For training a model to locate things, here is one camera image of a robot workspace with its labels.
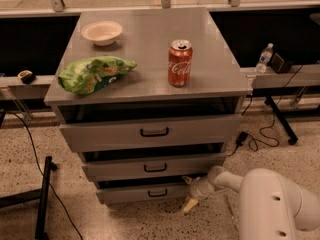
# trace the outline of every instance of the snack bag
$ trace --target snack bag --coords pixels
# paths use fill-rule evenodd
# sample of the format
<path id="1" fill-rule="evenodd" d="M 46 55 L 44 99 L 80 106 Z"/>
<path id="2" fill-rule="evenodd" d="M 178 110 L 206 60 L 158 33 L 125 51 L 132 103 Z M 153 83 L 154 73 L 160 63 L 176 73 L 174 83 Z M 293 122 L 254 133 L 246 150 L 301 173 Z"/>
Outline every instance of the snack bag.
<path id="1" fill-rule="evenodd" d="M 114 56 L 71 62 L 59 74 L 58 83 L 68 92 L 90 94 L 130 72 L 137 64 Z"/>

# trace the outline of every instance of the black handle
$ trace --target black handle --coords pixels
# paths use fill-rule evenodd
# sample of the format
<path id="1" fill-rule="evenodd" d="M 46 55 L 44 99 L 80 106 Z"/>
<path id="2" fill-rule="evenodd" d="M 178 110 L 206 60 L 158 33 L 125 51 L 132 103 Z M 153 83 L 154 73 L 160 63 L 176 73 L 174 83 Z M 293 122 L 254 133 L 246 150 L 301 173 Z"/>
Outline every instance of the black handle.
<path id="1" fill-rule="evenodd" d="M 168 194 L 168 190 L 167 189 L 165 189 L 163 191 L 163 193 L 159 192 L 158 194 L 152 194 L 150 190 L 148 191 L 149 197 L 161 197 L 161 196 L 166 196 L 167 194 Z"/>
<path id="2" fill-rule="evenodd" d="M 144 129 L 140 129 L 140 135 L 142 137 L 163 137 L 169 134 L 169 128 L 166 127 L 164 129 L 164 132 L 160 132 L 160 133 L 148 133 L 147 131 L 145 131 Z"/>
<path id="3" fill-rule="evenodd" d="M 161 168 L 161 169 L 153 169 L 153 170 L 150 170 L 150 169 L 147 168 L 146 165 L 144 165 L 144 171 L 145 171 L 145 172 L 164 172 L 165 170 L 167 170 L 167 167 L 168 167 L 168 165 L 167 165 L 167 163 L 165 163 L 164 166 L 163 166 L 163 168 Z"/>

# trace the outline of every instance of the bowl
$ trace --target bowl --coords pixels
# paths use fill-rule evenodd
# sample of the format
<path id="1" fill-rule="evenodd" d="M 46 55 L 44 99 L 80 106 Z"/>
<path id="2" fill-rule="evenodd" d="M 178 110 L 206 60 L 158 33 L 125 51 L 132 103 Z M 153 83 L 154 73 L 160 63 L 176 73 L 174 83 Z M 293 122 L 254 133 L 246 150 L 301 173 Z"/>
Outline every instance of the bowl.
<path id="1" fill-rule="evenodd" d="M 107 46 L 115 42 L 122 32 L 122 26 L 114 21 L 99 21 L 86 25 L 81 34 L 95 45 Z"/>

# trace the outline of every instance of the robotic hand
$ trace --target robotic hand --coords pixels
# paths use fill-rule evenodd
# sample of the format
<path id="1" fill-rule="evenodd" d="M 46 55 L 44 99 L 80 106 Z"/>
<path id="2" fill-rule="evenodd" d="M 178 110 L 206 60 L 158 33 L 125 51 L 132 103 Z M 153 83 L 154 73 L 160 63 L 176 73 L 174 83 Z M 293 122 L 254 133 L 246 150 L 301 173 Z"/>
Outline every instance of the robotic hand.
<path id="1" fill-rule="evenodd" d="M 241 177 L 214 166 L 204 177 L 185 180 L 190 195 L 184 212 L 212 193 L 227 189 L 239 193 L 240 240 L 296 240 L 296 230 L 320 226 L 320 199 L 274 171 L 254 169 Z"/>

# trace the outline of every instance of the red soda can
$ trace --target red soda can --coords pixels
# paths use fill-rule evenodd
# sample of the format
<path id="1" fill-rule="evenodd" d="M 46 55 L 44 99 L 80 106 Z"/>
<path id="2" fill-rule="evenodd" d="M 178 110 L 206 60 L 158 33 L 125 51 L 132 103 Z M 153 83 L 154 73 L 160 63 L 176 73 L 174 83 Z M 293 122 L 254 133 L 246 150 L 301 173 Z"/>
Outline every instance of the red soda can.
<path id="1" fill-rule="evenodd" d="M 188 40 L 175 40 L 169 49 L 168 81 L 175 87 L 182 87 L 189 82 L 192 47 Z"/>

